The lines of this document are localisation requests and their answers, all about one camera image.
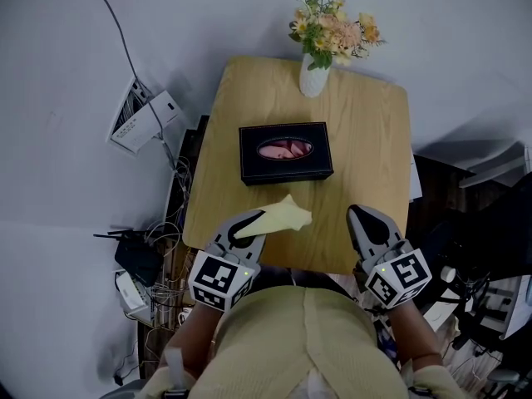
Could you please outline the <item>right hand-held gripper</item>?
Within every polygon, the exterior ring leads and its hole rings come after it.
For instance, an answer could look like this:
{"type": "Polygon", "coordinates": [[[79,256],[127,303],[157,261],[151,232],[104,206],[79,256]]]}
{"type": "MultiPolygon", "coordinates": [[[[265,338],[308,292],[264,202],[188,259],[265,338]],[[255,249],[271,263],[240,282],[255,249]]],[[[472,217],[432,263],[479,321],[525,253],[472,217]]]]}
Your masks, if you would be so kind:
{"type": "Polygon", "coordinates": [[[421,250],[403,240],[391,217],[353,204],[347,209],[346,220],[352,246],[360,255],[355,274],[384,308],[413,299],[431,281],[421,250]]]}

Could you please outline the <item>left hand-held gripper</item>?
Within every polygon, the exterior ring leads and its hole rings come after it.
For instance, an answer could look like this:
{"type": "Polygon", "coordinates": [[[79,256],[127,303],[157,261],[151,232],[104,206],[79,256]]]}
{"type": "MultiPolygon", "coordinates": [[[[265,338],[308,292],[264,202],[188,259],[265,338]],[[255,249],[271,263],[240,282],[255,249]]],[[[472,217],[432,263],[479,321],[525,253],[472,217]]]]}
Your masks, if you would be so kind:
{"type": "Polygon", "coordinates": [[[205,251],[196,254],[188,286],[190,296],[197,303],[227,312],[249,292],[260,272],[258,262],[266,234],[240,239],[236,239],[234,234],[260,214],[261,211],[253,209],[226,220],[206,245],[205,251]]]}

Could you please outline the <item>yellow cloth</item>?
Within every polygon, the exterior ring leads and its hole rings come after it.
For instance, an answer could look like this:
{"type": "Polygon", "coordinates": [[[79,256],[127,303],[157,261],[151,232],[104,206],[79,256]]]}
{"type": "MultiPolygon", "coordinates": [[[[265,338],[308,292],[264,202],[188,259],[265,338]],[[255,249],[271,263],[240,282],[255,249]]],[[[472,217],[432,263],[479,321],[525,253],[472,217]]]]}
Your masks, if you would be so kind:
{"type": "Polygon", "coordinates": [[[283,230],[299,231],[313,221],[312,213],[299,207],[292,195],[286,195],[281,201],[259,208],[261,214],[234,234],[236,239],[270,234],[283,230]]]}

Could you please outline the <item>black tissue box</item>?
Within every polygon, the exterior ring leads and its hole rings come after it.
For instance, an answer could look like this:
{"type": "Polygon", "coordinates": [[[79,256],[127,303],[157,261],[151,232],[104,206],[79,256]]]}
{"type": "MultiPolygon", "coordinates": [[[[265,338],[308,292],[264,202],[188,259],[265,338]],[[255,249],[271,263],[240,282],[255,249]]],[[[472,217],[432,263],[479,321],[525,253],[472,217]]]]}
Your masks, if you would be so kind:
{"type": "Polygon", "coordinates": [[[324,122],[288,123],[239,128],[240,177],[245,185],[325,180],[333,174],[328,129],[324,122]],[[296,160],[267,160],[258,147],[271,140],[297,139],[313,151],[296,160]]]}

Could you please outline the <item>person's left forearm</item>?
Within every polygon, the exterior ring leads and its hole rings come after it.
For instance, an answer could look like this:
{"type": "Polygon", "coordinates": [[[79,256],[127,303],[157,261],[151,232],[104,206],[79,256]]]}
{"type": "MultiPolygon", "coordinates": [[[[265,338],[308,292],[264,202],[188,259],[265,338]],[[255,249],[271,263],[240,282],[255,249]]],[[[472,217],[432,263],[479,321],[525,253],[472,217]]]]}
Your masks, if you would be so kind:
{"type": "Polygon", "coordinates": [[[165,346],[165,351],[172,348],[181,350],[184,369],[194,378],[198,378],[207,365],[211,342],[222,315],[218,309],[195,304],[165,346]]]}

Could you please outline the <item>person's right forearm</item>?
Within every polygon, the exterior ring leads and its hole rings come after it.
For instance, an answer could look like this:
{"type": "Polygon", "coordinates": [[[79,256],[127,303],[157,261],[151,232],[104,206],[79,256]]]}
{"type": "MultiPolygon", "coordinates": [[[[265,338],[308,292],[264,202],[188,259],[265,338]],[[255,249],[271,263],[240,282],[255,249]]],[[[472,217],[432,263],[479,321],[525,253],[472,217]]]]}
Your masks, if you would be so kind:
{"type": "Polygon", "coordinates": [[[443,365],[438,338],[412,301],[394,307],[387,316],[401,365],[411,362],[414,371],[443,365]]]}

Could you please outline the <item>white and black device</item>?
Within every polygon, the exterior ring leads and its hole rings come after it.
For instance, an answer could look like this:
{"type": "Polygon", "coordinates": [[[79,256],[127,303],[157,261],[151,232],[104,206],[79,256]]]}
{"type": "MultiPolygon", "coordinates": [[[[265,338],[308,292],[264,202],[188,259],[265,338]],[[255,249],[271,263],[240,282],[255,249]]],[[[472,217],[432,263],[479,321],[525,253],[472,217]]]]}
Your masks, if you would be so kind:
{"type": "Polygon", "coordinates": [[[479,297],[480,293],[485,294],[490,283],[488,275],[476,281],[464,281],[458,271],[450,266],[443,267],[440,278],[446,289],[424,312],[424,318],[434,332],[438,331],[459,306],[463,306],[467,312],[470,311],[475,298],[479,297]]]}

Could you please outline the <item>black office chair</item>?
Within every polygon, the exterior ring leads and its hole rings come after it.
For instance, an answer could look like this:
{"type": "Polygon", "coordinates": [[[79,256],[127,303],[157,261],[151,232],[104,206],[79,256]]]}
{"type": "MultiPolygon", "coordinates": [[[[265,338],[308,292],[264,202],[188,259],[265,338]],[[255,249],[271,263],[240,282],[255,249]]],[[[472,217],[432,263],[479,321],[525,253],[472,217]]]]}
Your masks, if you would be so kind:
{"type": "Polygon", "coordinates": [[[518,182],[494,203],[475,213],[453,212],[418,241],[433,279],[416,305],[425,312],[446,289],[444,266],[455,268],[464,281],[489,276],[485,294],[466,311],[459,306],[460,342],[471,339],[497,348],[505,341],[505,323],[521,276],[532,277],[532,183],[518,182]]]}

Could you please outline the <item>black router with antennas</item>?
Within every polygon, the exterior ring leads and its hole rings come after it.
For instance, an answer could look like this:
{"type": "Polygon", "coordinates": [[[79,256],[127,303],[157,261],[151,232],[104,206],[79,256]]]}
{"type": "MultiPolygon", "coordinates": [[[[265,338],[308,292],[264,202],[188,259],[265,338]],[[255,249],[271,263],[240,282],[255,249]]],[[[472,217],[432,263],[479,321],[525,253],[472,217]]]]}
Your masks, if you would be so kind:
{"type": "Polygon", "coordinates": [[[163,268],[164,257],[148,242],[146,232],[133,229],[94,234],[96,238],[118,241],[115,261],[144,287],[155,285],[163,268]]]}

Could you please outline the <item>pink tissue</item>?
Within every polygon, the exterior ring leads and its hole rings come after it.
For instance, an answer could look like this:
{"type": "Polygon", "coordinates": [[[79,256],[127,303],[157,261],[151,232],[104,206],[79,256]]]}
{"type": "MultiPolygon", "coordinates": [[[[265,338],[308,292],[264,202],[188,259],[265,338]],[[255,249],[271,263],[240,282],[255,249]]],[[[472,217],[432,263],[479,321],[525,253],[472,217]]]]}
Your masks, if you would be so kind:
{"type": "Polygon", "coordinates": [[[304,140],[271,140],[258,147],[258,153],[267,160],[296,160],[309,155],[313,145],[304,140]]]}

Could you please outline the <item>person's yellow shirt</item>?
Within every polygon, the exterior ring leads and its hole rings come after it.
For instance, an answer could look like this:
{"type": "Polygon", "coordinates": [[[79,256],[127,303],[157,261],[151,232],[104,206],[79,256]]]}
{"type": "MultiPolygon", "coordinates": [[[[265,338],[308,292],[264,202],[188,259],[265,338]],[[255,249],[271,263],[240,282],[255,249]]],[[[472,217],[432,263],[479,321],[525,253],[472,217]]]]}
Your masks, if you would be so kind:
{"type": "Polygon", "coordinates": [[[203,372],[184,381],[187,399],[466,399],[444,365],[391,360],[350,298],[296,285],[223,313],[203,372]]]}

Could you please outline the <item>white network device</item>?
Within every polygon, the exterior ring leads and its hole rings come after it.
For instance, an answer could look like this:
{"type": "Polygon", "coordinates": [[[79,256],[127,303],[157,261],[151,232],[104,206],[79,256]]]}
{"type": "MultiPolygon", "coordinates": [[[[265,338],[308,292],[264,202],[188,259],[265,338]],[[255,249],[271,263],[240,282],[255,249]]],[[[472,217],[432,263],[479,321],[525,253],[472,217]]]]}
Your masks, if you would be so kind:
{"type": "Polygon", "coordinates": [[[121,303],[127,315],[144,311],[148,308],[147,294],[124,269],[115,272],[115,286],[121,296],[121,303]]]}

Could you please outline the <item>white side table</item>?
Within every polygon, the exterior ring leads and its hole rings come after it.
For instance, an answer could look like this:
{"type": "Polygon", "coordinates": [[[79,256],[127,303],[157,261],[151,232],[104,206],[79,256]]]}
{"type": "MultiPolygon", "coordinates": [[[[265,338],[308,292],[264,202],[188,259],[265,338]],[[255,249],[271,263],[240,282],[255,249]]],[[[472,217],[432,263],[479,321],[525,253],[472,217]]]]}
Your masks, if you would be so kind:
{"type": "Polygon", "coordinates": [[[517,333],[532,318],[532,277],[521,276],[505,323],[504,339],[517,333]]]}

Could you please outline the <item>white vase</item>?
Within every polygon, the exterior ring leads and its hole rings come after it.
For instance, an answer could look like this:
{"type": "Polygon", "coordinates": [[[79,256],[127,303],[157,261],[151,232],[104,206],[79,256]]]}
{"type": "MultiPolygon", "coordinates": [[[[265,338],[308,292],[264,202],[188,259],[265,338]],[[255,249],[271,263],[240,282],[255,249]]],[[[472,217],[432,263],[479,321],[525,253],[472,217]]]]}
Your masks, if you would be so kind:
{"type": "Polygon", "coordinates": [[[299,90],[309,98],[318,96],[326,85],[330,69],[315,68],[310,70],[313,58],[305,54],[299,73],[299,90]]]}

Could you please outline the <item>grey chair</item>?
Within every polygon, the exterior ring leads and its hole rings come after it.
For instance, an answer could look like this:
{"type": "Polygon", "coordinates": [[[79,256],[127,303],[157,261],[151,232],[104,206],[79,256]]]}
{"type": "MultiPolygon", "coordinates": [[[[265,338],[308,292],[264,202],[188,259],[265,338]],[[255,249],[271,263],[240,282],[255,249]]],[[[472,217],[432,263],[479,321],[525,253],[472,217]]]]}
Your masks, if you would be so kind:
{"type": "Polygon", "coordinates": [[[135,399],[135,395],[139,393],[147,383],[147,380],[137,379],[128,382],[122,387],[118,387],[112,392],[105,394],[99,399],[135,399]]]}

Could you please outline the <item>yellow flower bouquet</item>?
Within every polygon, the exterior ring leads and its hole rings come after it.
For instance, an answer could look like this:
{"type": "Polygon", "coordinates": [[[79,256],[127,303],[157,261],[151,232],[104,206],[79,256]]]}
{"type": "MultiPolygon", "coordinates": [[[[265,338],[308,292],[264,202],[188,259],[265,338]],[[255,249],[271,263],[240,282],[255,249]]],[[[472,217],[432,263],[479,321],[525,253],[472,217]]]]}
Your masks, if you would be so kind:
{"type": "Polygon", "coordinates": [[[310,58],[309,71],[327,70],[334,62],[347,66],[386,43],[373,15],[361,12],[352,20],[344,6],[344,0],[300,0],[288,36],[310,58]]]}

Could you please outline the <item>white wall panel box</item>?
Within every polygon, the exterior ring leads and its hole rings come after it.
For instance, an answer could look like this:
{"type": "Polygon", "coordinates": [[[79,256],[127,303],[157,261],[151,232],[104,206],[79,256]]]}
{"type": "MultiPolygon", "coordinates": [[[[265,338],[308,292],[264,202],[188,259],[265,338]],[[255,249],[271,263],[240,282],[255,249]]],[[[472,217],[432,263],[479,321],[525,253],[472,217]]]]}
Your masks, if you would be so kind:
{"type": "Polygon", "coordinates": [[[133,80],[111,123],[108,141],[129,155],[137,155],[160,129],[177,121],[183,111],[167,91],[153,96],[141,82],[133,80]]]}

